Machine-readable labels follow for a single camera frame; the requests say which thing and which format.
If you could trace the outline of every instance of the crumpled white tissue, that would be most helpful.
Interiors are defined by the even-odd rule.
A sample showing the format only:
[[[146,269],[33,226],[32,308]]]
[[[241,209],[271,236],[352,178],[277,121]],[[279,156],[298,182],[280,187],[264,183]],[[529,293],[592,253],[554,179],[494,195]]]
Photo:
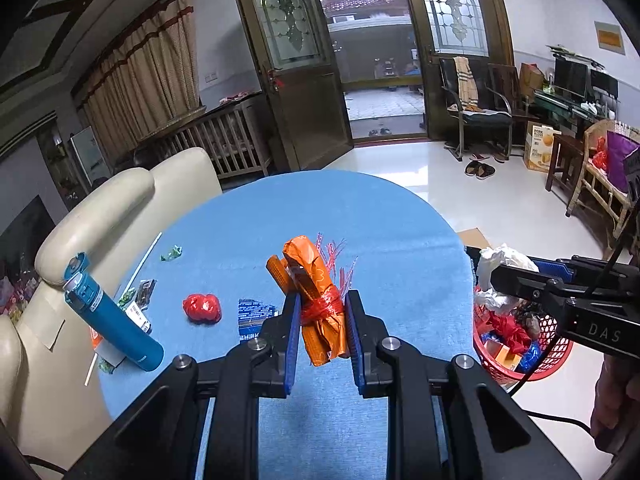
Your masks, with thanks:
[[[476,304],[484,305],[496,314],[504,315],[508,314],[516,306],[520,298],[501,294],[492,287],[491,273],[501,264],[532,270],[533,272],[539,272],[539,270],[538,266],[527,256],[515,249],[511,249],[506,244],[502,244],[497,249],[487,247],[480,251],[477,274],[478,286],[481,290],[475,293],[474,300]]]

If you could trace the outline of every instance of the round table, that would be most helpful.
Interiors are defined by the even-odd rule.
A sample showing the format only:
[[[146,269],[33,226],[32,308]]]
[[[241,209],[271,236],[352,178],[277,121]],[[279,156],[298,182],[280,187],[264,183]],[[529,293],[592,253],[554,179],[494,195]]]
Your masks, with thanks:
[[[428,203],[361,173],[271,176],[210,200],[162,234],[134,283],[158,280],[145,312],[164,360],[154,372],[125,360],[112,375],[100,373],[111,416],[119,416],[176,354],[204,361],[237,345],[238,299],[282,308],[284,295],[266,261],[272,254],[282,256],[290,238],[304,234],[315,241],[319,232],[324,242],[346,241],[337,267],[348,269],[357,257],[351,288],[360,291],[366,313],[382,318],[391,335],[444,360],[473,355],[469,259]],[[160,255],[174,244],[182,247],[182,256],[161,262]],[[220,299],[219,323],[188,322],[182,300],[195,292]],[[260,478],[384,479],[387,400],[358,395],[350,360],[317,368],[309,363],[300,337],[291,395],[260,400]]]

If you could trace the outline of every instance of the beige curtain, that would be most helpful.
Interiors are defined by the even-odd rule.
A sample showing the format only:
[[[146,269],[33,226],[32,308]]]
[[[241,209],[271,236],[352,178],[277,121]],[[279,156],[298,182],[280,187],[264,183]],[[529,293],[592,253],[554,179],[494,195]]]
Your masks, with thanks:
[[[82,106],[110,162],[200,105],[191,0],[147,9],[89,76]]]

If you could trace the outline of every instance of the teal water bottle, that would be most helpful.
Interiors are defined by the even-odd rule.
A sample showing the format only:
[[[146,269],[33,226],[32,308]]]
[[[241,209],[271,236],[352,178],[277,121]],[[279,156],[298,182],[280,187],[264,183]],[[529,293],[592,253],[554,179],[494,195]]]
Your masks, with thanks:
[[[142,331],[86,272],[89,258],[78,253],[65,269],[66,303],[87,324],[143,370],[160,366],[162,345]]]

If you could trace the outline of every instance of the towel on chair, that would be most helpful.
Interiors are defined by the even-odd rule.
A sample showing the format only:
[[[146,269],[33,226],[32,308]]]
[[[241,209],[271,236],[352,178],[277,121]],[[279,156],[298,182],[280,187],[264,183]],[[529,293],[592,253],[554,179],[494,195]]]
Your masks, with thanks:
[[[481,112],[482,108],[478,107],[478,87],[469,68],[469,60],[462,56],[453,59],[456,62],[456,71],[458,72],[458,94],[462,109],[468,112]],[[458,110],[458,106],[453,105],[449,109]]]

